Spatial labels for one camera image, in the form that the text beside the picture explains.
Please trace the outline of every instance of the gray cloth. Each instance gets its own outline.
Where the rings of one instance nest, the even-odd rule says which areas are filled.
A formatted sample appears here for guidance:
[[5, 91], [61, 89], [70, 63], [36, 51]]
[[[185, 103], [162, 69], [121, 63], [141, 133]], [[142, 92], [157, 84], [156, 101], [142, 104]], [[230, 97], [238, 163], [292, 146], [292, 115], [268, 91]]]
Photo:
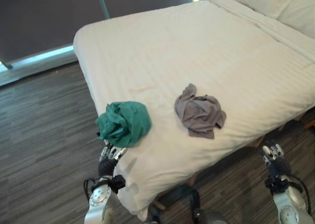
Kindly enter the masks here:
[[189, 135], [214, 139], [214, 127], [222, 128], [226, 113], [213, 96], [195, 96], [197, 88], [189, 84], [175, 102], [175, 111], [188, 128]]

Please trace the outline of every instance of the wooden floor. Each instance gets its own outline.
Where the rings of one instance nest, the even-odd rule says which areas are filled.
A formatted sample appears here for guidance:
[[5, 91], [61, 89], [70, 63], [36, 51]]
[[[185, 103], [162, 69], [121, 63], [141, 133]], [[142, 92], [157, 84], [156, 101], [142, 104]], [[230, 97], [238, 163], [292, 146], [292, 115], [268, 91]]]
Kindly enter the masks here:
[[[96, 111], [78, 64], [0, 88], [0, 224], [82, 224], [83, 181], [96, 177], [102, 142]], [[293, 173], [308, 185], [315, 210], [315, 136], [300, 123], [271, 133]], [[264, 187], [267, 170], [256, 151], [242, 149], [197, 179], [204, 209], [231, 224], [274, 224], [277, 210]], [[116, 224], [139, 224], [115, 197]], [[165, 224], [191, 224], [189, 201], [171, 206]]]

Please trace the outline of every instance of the black cable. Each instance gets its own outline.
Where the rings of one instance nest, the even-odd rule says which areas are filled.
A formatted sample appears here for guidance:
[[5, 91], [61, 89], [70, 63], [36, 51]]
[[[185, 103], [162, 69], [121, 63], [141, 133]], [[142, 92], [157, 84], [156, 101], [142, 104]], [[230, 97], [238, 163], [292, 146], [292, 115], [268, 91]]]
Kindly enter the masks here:
[[89, 178], [89, 179], [86, 179], [86, 180], [83, 182], [84, 194], [85, 194], [85, 197], [87, 198], [88, 202], [89, 202], [89, 200], [90, 200], [90, 195], [89, 195], [89, 181], [92, 181], [92, 182], [95, 184], [95, 180], [98, 180], [98, 179]]
[[304, 190], [305, 190], [305, 193], [306, 193], [306, 197], [307, 197], [307, 203], [308, 203], [307, 212], [308, 212], [308, 214], [311, 216], [311, 215], [312, 215], [311, 198], [310, 198], [310, 193], [309, 193], [309, 190], [307, 189], [307, 186], [306, 186], [305, 183], [304, 183], [300, 178], [298, 178], [297, 176], [292, 175], [292, 174], [289, 174], [289, 176], [295, 178], [296, 180], [298, 180], [298, 181], [302, 184], [302, 186], [303, 186], [303, 188], [304, 188]]

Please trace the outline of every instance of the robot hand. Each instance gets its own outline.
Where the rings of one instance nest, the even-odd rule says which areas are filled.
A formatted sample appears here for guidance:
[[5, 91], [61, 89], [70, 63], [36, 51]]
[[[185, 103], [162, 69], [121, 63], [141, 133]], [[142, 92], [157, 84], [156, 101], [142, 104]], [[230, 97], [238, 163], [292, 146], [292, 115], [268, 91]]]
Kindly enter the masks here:
[[[98, 179], [88, 179], [84, 182], [84, 190], [89, 201], [89, 210], [84, 218], [84, 224], [111, 224], [114, 219], [114, 212], [108, 205], [111, 192], [117, 193], [125, 187], [125, 180], [121, 175], [113, 177], [115, 166], [119, 159], [126, 153], [127, 148], [116, 153], [112, 151], [113, 146], [109, 144], [101, 153], [98, 164]], [[88, 182], [92, 180], [92, 195], [88, 194]]]
[[[278, 219], [280, 224], [314, 224], [311, 217], [311, 207], [309, 203], [306, 211], [305, 202], [301, 196], [303, 191], [297, 183], [291, 182], [290, 177], [297, 177], [291, 174], [291, 167], [284, 158], [284, 152], [275, 141], [267, 141], [263, 146], [262, 156], [270, 172], [269, 178], [265, 181], [265, 186], [273, 195], [274, 202], [278, 209]], [[309, 194], [304, 186], [308, 199]]]

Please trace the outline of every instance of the white bed sheet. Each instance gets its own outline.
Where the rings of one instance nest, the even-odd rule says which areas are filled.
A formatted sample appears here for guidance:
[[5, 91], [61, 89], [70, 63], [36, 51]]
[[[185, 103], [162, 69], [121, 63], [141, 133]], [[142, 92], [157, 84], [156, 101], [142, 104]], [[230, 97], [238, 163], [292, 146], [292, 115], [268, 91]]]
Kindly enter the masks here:
[[[118, 163], [120, 202], [142, 220], [160, 192], [315, 105], [314, 41], [233, 0], [204, 0], [83, 27], [75, 53], [97, 113], [144, 103], [153, 126]], [[189, 84], [227, 113], [215, 139], [189, 137], [174, 102]]]

